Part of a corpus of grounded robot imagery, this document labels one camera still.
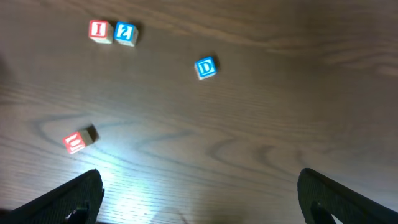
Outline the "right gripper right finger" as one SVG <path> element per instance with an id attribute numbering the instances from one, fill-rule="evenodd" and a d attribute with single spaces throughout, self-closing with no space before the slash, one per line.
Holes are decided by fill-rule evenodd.
<path id="1" fill-rule="evenodd" d="M 297 192 L 306 224 L 397 223 L 397 212 L 310 168 L 301 170 Z"/>

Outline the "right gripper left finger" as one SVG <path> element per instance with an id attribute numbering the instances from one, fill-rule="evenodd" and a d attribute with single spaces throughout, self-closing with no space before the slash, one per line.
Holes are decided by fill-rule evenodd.
<path id="1" fill-rule="evenodd" d="M 89 170 L 1 217 L 1 223 L 95 223 L 104 197 L 100 172 Z"/>

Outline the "red letter I block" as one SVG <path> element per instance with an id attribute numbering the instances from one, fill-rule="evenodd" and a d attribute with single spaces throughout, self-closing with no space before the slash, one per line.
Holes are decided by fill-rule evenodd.
<path id="1" fill-rule="evenodd" d="M 112 44 L 114 28 L 108 21 L 91 20 L 89 22 L 88 37 L 99 44 Z"/>

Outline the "blue number 2 block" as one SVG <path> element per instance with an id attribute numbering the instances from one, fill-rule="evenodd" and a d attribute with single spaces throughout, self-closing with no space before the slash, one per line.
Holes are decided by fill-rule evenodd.
<path id="1" fill-rule="evenodd" d="M 134 47 L 137 42 L 139 31 L 134 24 L 117 22 L 114 31 L 114 40 L 122 45 Z"/>

